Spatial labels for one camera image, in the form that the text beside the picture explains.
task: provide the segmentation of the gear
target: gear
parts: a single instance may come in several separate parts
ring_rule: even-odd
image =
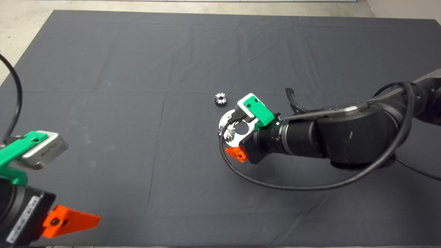
[[[224,107],[227,104],[227,95],[223,92],[217,93],[214,96],[214,103],[218,107]]]
[[[221,125],[219,127],[219,129],[217,130],[218,135],[221,135],[221,132],[222,132],[222,129],[224,128],[224,126],[225,125]],[[232,141],[234,139],[234,134],[236,134],[236,129],[228,127],[224,133],[224,140],[227,142]]]

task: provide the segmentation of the dark fabric mat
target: dark fabric mat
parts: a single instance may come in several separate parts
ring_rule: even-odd
[[[437,68],[434,20],[54,11],[17,64],[15,133],[61,133],[69,149],[28,171],[30,185],[102,220],[35,245],[441,245],[439,182],[395,164],[340,189],[280,192],[237,177],[217,146],[220,117],[249,92],[287,116],[288,86],[318,108]],[[9,78],[1,127],[14,103]],[[415,120],[398,154],[441,175],[440,137]],[[352,174],[275,154],[240,166],[287,184]]]

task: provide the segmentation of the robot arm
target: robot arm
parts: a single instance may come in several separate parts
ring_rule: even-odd
[[[240,140],[239,147],[227,148],[226,152],[241,162],[248,159],[252,164],[258,164],[270,153],[281,153],[328,158],[338,168],[369,168],[390,148],[399,132],[402,134],[396,147],[405,141],[410,131],[410,120],[404,125],[406,112],[410,111],[408,118],[416,117],[430,124],[441,125],[441,77],[433,74],[441,76],[441,70],[414,83],[400,82],[385,86],[377,94],[388,87],[395,88],[368,101],[332,106],[286,118],[275,113],[266,125],[256,125],[254,131]],[[246,116],[248,121],[253,119],[248,114]],[[394,150],[385,161],[393,157]]]

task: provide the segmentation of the silver gear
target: silver gear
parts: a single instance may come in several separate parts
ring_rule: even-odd
[[[219,127],[219,129],[217,130],[218,135],[221,135],[222,129],[224,128],[225,125],[221,125]],[[234,134],[236,134],[236,129],[235,128],[227,128],[227,130],[225,130],[224,133],[224,140],[226,140],[227,142],[230,142],[234,139]]]
[[[214,96],[214,104],[218,107],[225,107],[227,104],[227,95],[224,92],[219,92]]]

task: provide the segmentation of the concrete floor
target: concrete floor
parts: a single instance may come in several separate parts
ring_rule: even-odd
[[[55,9],[237,15],[430,18],[437,19],[441,23],[441,12],[439,12],[441,0],[358,0],[356,3],[0,0],[0,53],[12,64],[15,64],[47,17]],[[7,70],[0,66],[0,85],[7,75]]]

